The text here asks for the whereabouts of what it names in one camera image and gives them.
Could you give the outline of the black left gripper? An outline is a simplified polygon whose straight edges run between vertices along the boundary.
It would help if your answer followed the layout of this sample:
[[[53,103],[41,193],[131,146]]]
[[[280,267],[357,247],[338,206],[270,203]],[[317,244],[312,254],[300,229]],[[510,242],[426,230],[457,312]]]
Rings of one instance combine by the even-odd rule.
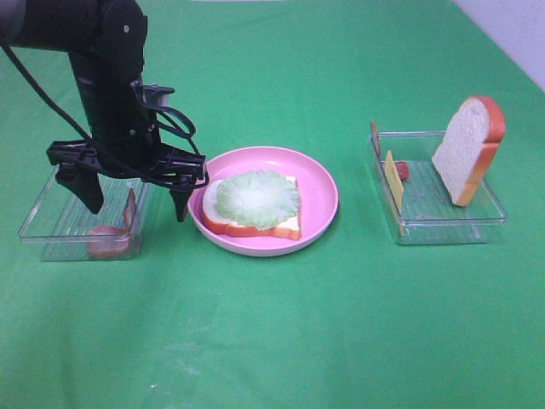
[[[55,180],[76,195],[92,214],[97,214],[104,204],[96,173],[115,179],[140,178],[160,187],[170,187],[178,222],[186,218],[192,188],[208,184],[205,156],[162,142],[150,161],[142,165],[122,163],[96,148],[92,141],[85,140],[54,141],[46,153],[52,165],[59,164]]]

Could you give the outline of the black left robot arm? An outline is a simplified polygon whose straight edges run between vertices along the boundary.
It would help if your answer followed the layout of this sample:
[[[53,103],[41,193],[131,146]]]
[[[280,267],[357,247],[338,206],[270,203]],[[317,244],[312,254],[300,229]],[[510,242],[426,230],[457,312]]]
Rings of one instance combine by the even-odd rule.
[[[4,1],[1,47],[19,68],[17,47],[67,53],[87,128],[76,141],[55,141],[47,150],[56,181],[92,213],[103,206],[100,176],[138,178],[166,187],[183,220],[192,192],[208,184],[205,158],[163,143],[168,131],[191,140],[195,126],[170,107],[171,88],[146,85],[141,74],[147,17],[135,1]]]

